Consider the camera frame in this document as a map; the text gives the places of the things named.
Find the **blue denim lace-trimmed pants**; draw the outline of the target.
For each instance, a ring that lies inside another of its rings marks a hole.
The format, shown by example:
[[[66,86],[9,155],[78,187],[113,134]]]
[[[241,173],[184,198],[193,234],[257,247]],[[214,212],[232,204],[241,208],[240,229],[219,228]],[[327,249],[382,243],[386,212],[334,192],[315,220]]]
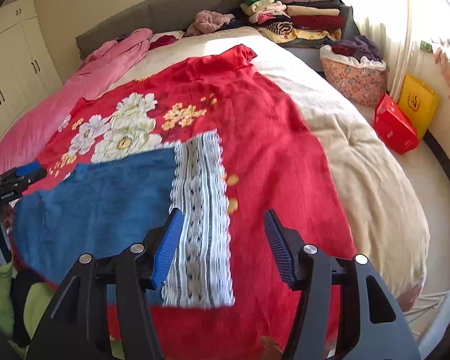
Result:
[[[163,306],[210,309],[235,301],[223,149],[216,131],[158,150],[81,163],[49,190],[14,209],[13,242],[24,264],[59,284],[75,260],[116,255],[184,214],[166,280],[152,292]]]

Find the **pink rolled duvet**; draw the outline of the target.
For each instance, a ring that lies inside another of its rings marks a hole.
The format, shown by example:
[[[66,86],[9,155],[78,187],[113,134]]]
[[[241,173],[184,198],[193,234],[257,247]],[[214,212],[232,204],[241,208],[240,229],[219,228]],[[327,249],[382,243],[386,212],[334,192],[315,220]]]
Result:
[[[81,98],[99,98],[145,57],[153,32],[139,28],[123,41],[107,41],[50,97],[27,112],[0,142],[0,174],[33,161]]]

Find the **red floral bedspread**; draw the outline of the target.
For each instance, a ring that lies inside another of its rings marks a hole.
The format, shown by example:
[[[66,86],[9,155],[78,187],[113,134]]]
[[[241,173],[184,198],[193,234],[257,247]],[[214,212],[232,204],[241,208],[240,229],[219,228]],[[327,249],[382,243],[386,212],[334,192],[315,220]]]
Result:
[[[151,292],[169,359],[256,359],[263,338],[286,342],[298,296],[277,271],[264,232],[267,210],[328,254],[350,258],[356,252],[319,139],[291,97],[257,71],[256,57],[251,48],[234,46],[82,99],[38,155],[48,174],[27,195],[52,189],[79,164],[218,133],[235,301],[210,309],[163,306],[153,303]]]

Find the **red gift box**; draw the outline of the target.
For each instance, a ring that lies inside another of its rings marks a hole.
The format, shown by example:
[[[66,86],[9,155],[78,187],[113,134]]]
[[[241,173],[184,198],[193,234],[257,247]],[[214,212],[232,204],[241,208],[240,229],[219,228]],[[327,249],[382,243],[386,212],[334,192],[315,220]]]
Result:
[[[386,146],[399,155],[419,145],[416,129],[390,96],[384,94],[374,110],[372,127]]]

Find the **yellow paper bag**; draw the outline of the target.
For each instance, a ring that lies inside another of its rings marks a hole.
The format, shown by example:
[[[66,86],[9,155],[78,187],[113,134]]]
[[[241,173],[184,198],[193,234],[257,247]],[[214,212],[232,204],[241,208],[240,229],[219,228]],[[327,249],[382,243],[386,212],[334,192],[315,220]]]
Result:
[[[402,83],[398,107],[422,139],[440,103],[440,95],[422,80],[406,74]]]

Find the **floral laundry basket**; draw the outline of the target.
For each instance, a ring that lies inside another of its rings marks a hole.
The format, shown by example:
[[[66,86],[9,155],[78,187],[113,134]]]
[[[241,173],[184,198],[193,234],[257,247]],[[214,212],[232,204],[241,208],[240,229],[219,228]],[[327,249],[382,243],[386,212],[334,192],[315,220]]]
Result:
[[[366,36],[323,46],[319,58],[328,83],[356,105],[374,108],[385,95],[388,67]]]

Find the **grey upholstered headboard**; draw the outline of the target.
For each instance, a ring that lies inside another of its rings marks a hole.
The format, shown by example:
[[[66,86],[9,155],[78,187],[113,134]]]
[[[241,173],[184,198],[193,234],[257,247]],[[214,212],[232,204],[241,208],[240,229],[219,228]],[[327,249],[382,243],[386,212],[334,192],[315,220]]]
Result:
[[[104,42],[137,29],[147,28],[154,33],[186,29],[200,11],[227,14],[245,0],[145,0],[105,19],[75,38],[79,55],[85,60]]]

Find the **pink fluffy garment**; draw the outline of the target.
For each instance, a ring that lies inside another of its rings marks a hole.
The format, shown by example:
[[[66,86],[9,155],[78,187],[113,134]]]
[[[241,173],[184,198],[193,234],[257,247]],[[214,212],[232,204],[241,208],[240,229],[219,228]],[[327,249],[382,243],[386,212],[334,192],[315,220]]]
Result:
[[[221,14],[216,11],[201,10],[195,20],[188,26],[185,37],[214,33],[235,19],[232,14]]]

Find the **stack of folded clothes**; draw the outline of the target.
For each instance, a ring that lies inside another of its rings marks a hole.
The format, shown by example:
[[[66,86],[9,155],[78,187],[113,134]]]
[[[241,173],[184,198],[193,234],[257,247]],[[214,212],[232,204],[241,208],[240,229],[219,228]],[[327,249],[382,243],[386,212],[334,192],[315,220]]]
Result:
[[[319,49],[360,34],[353,8],[342,0],[246,0],[231,15],[222,30],[249,26],[285,47]]]

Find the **white window curtain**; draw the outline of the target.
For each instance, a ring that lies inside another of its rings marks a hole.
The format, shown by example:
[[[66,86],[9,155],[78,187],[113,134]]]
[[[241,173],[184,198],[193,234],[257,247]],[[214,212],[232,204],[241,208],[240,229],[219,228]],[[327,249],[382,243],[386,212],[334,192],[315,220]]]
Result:
[[[387,91],[399,98],[405,74],[418,54],[416,23],[417,0],[342,0],[353,8],[359,32],[373,41],[387,64]]]

